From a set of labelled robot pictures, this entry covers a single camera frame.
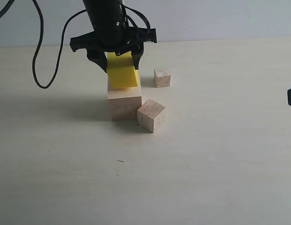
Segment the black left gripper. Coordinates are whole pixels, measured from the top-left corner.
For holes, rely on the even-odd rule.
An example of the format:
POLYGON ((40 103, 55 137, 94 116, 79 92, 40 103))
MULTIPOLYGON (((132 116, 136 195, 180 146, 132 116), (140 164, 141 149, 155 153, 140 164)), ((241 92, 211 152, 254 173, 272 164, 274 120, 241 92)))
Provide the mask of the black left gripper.
POLYGON ((131 51, 134 68, 139 70, 140 59, 144 54, 144 43, 157 42, 155 28, 151 28, 149 31, 141 28, 139 31, 137 32, 133 27, 130 27, 125 31, 125 35, 112 35, 108 38, 100 38, 99 33, 92 31, 71 38, 70 48, 74 52, 79 49, 86 49, 87 59, 97 64, 105 73, 107 72, 105 52, 115 52, 117 55, 122 55, 131 51))

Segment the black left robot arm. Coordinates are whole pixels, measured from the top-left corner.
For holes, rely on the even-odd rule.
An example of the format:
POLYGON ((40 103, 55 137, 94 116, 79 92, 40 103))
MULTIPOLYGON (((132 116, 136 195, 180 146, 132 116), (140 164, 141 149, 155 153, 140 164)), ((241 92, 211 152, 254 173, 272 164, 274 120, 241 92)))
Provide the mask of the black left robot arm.
POLYGON ((107 71, 106 53, 121 56, 131 53, 135 69, 144 53, 145 42, 157 42, 156 29, 151 28, 148 19, 139 11, 131 8, 145 23, 138 27, 127 15, 128 6, 121 0, 85 0, 84 6, 91 21, 93 31, 70 40, 72 51, 86 49, 87 58, 107 71))

